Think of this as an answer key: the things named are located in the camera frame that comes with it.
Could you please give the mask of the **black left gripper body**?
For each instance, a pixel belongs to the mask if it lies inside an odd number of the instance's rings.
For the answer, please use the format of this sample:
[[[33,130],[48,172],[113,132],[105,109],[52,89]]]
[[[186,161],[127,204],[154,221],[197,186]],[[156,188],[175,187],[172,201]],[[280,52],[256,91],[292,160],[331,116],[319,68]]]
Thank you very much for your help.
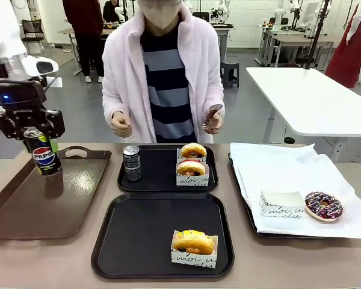
[[[29,113],[34,120],[46,120],[45,90],[38,81],[0,81],[0,118],[7,118],[6,112]]]

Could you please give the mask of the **person's right hand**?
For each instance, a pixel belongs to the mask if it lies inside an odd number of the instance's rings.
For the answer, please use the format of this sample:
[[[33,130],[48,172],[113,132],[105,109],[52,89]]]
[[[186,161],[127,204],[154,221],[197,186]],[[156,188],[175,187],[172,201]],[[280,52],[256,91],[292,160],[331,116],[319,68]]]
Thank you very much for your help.
[[[132,135],[132,125],[127,114],[115,111],[111,117],[111,127],[115,135],[128,138]]]

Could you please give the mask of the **person's left hand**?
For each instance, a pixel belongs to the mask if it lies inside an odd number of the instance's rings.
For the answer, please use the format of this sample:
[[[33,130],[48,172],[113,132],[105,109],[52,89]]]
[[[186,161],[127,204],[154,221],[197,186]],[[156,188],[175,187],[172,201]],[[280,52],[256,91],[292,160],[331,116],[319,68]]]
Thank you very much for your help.
[[[223,118],[219,112],[209,115],[202,125],[204,131],[210,135],[218,134],[223,126]]]

